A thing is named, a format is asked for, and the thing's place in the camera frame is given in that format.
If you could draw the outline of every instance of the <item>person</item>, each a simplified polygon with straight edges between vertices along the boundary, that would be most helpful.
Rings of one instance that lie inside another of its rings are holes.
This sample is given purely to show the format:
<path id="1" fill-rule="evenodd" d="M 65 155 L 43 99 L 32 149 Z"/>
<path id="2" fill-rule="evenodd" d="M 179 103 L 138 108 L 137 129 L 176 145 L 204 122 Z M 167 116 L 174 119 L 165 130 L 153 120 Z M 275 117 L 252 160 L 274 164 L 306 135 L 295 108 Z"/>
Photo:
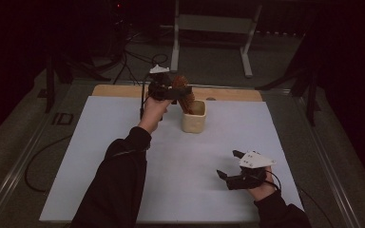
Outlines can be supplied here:
<path id="1" fill-rule="evenodd" d="M 125 139 L 115 140 L 88 187 L 70 227 L 134 227 L 141 205 L 146 175 L 146 150 L 151 133 L 172 101 L 148 98 L 144 115 Z M 267 172 L 267 180 L 272 176 Z M 259 227 L 311 227 L 295 205 L 286 205 L 280 191 L 270 184 L 248 189 L 259 208 Z"/>

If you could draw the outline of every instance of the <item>white table surface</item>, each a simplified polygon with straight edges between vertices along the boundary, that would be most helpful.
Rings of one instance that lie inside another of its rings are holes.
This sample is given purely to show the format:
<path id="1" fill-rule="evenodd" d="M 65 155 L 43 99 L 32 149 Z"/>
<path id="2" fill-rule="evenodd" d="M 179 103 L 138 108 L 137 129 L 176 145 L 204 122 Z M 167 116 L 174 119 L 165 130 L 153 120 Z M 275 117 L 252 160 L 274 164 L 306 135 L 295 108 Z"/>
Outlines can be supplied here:
<path id="1" fill-rule="evenodd" d="M 41 214 L 41 221 L 70 221 L 107 147 L 139 122 L 140 99 L 88 98 Z M 302 208 L 298 191 L 264 102 L 206 101 L 201 134 L 181 131 L 182 110 L 171 105 L 152 134 L 140 223 L 234 223 L 257 221 L 244 190 L 229 191 L 217 169 L 240 173 L 232 151 L 255 150 L 277 161 L 273 172 L 287 203 Z"/>

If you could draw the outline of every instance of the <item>cup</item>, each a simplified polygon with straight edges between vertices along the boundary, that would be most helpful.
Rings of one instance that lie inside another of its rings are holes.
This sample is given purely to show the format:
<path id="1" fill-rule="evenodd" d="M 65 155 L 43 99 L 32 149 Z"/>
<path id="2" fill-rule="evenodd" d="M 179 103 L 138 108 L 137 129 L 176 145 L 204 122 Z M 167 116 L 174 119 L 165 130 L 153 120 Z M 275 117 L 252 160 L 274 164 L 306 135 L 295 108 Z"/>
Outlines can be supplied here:
<path id="1" fill-rule="evenodd" d="M 205 127 L 206 103 L 195 100 L 191 110 L 193 114 L 182 114 L 182 131 L 186 133 L 201 133 Z"/>

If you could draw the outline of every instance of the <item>black jacket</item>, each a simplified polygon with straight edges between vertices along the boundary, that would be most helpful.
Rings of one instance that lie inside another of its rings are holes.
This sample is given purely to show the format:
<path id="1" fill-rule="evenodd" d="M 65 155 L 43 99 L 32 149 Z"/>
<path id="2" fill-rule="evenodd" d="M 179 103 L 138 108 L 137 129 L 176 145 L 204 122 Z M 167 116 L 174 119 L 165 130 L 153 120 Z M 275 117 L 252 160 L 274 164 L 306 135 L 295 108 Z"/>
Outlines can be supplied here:
<path id="1" fill-rule="evenodd" d="M 70 227 L 134 227 L 144 191 L 145 150 L 150 141 L 145 130 L 133 127 L 124 140 L 108 147 Z M 136 152 L 120 156 L 133 150 Z M 304 212 L 292 204 L 286 206 L 279 191 L 255 204 L 261 228 L 311 227 Z"/>

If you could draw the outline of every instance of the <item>wire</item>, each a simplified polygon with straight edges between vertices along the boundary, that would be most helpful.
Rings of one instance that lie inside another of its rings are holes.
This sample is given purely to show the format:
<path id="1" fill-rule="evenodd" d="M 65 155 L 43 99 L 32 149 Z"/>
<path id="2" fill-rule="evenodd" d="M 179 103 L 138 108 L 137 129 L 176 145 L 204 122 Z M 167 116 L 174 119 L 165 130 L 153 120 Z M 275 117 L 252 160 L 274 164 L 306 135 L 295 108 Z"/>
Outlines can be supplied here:
<path id="1" fill-rule="evenodd" d="M 273 172 L 270 172 L 270 171 L 268 171 L 268 170 L 265 170 L 265 172 L 267 172 L 267 173 L 270 173 L 270 174 L 272 174 L 272 176 L 274 176 L 275 177 L 275 179 L 278 181 L 278 183 L 279 183 L 279 190 L 281 191 L 282 190 L 282 185 L 280 184 L 280 180 L 279 180 L 279 178 L 277 177 L 277 175 L 275 175 Z"/>
<path id="2" fill-rule="evenodd" d="M 316 207 L 319 209 L 319 211 L 322 213 L 322 215 L 328 220 L 328 223 L 330 223 L 330 226 L 332 228 L 334 228 L 333 223 L 330 221 L 327 214 L 325 214 L 324 210 L 322 210 L 322 208 L 318 205 L 318 203 L 306 191 L 304 191 L 304 189 L 302 189 L 297 183 L 295 183 L 295 185 L 298 188 L 298 190 L 300 190 L 301 193 L 304 193 L 304 195 L 306 195 L 316 205 Z"/>
<path id="3" fill-rule="evenodd" d="M 30 183 L 29 183 L 29 179 L 28 179 L 28 173 L 29 173 L 29 168 L 30 168 L 30 166 L 31 166 L 31 164 L 32 164 L 32 162 L 37 158 L 37 156 L 39 155 L 39 154 L 41 154 L 41 152 L 43 152 L 44 150 L 46 150 L 46 149 L 48 149 L 49 147 L 51 147 L 51 146 L 53 146 L 53 145 L 55 145 L 56 143 L 60 143 L 60 142 L 62 142 L 62 141 L 64 141 L 64 140 L 66 140 L 66 139 L 69 139 L 70 137 L 72 137 L 72 135 L 68 135 L 68 136 L 66 136 L 66 137 L 64 137 L 64 138 L 62 138 L 62 139 L 60 139 L 60 140 L 57 140 L 57 141 L 55 141 L 55 142 L 52 142 L 52 143 L 50 143 L 50 144 L 48 144 L 48 145 L 46 145 L 46 146 L 44 146 L 43 148 L 41 148 L 40 150 L 38 150 L 32 157 L 31 157 L 31 160 L 29 161 L 29 163 L 28 163 L 28 166 L 26 167 L 26 170 L 25 170 L 25 183 L 26 183 L 26 185 L 31 189 L 31 190 L 33 190 L 33 191 L 35 191 L 35 192 L 41 192 L 41 193 L 45 193 L 45 192 L 47 192 L 47 189 L 39 189 L 39 188 L 36 188 L 36 187 L 34 187 L 34 186 L 32 186 Z"/>
<path id="4" fill-rule="evenodd" d="M 77 9 L 76 12 L 78 13 L 79 17 L 83 17 L 82 15 L 82 9 L 81 9 L 81 6 L 79 4 L 76 3 L 77 1 L 73 1 L 73 5 L 75 6 L 75 8 Z M 108 3 L 108 6 L 106 7 L 108 9 L 107 13 L 107 18 L 108 18 L 108 22 L 109 24 L 112 24 L 112 25 L 120 25 L 121 24 L 121 27 L 124 27 L 125 26 L 125 21 L 121 18 L 118 18 L 117 16 L 114 16 L 114 13 L 112 10 L 113 10 L 113 7 L 111 5 L 111 2 L 110 1 L 106 1 Z M 122 41 L 118 41 L 118 43 L 114 44 L 113 42 L 113 39 L 114 39 L 114 31 L 115 32 L 118 32 L 118 30 L 120 30 L 120 34 L 116 34 L 115 36 L 116 37 L 121 37 L 121 38 L 124 38 L 123 37 L 123 30 L 124 28 L 115 28 L 116 26 L 114 26 L 114 29 L 111 29 L 110 30 L 110 33 L 109 33 L 109 44 L 108 44 L 108 49 L 106 51 L 106 54 L 105 56 L 109 56 L 113 50 L 113 47 L 115 45 L 121 45 L 122 44 Z M 87 34 L 86 34 L 86 30 L 85 29 L 82 29 L 81 32 L 84 33 L 85 37 L 87 37 Z M 119 64 L 120 60 L 118 58 L 113 58 L 111 57 L 110 58 L 110 63 L 108 64 L 104 64 L 102 66 L 87 66 L 88 69 L 90 70 L 93 70 L 93 71 L 98 71 L 98 72 L 105 72 L 107 70 L 110 70 L 112 69 L 113 67 L 117 66 Z"/>
<path id="5" fill-rule="evenodd" d="M 133 75 L 131 68 L 128 65 L 126 65 L 126 68 L 129 71 L 129 79 L 133 82 L 133 85 L 137 84 L 138 86 L 140 86 L 138 80 L 135 78 L 135 75 Z"/>
<path id="6" fill-rule="evenodd" d="M 167 34 L 171 33 L 174 31 L 174 29 L 170 28 L 160 34 L 152 34 L 146 30 L 152 30 L 152 29 L 156 29 L 153 28 L 152 25 L 148 25 L 148 26 L 144 26 L 142 28 L 136 28 L 136 29 L 140 29 L 141 31 L 136 32 L 135 35 L 133 35 L 130 39 L 131 39 L 131 43 L 135 43 L 135 44 L 144 44 L 144 43 L 149 43 L 151 41 L 154 41 L 156 39 L 159 39 L 161 37 L 166 36 Z"/>
<path id="7" fill-rule="evenodd" d="M 121 74 L 123 73 L 123 71 L 124 71 L 124 69 L 126 67 L 126 55 L 123 54 L 123 57 L 125 57 L 125 59 L 124 59 L 124 65 L 121 68 L 120 72 L 118 72 L 117 77 L 115 77 L 114 82 L 112 83 L 113 85 L 115 85 L 117 83 L 118 79 L 120 78 Z"/>
<path id="8" fill-rule="evenodd" d="M 141 54 L 137 54 L 137 53 L 131 52 L 129 50 L 126 50 L 125 52 L 127 54 L 129 54 L 130 56 L 136 58 L 136 59 L 139 59 L 139 60 L 141 60 L 141 61 L 143 61 L 145 63 L 151 64 L 153 67 L 155 65 L 159 65 L 160 66 L 161 64 L 167 62 L 167 60 L 168 60 L 168 56 L 166 54 L 162 54 L 162 53 L 155 54 L 152 58 L 149 58 L 147 56 L 144 56 L 144 55 L 141 55 Z M 156 58 L 158 58 L 160 56 L 163 56 L 164 57 L 164 60 L 162 60 L 162 61 L 156 61 Z"/>
<path id="9" fill-rule="evenodd" d="M 144 80 L 142 81 L 142 96 L 141 96 L 141 109 L 140 109 L 140 118 L 144 115 L 144 103 L 146 100 L 144 100 L 144 85 L 146 84 L 146 79 L 149 75 L 144 76 Z"/>

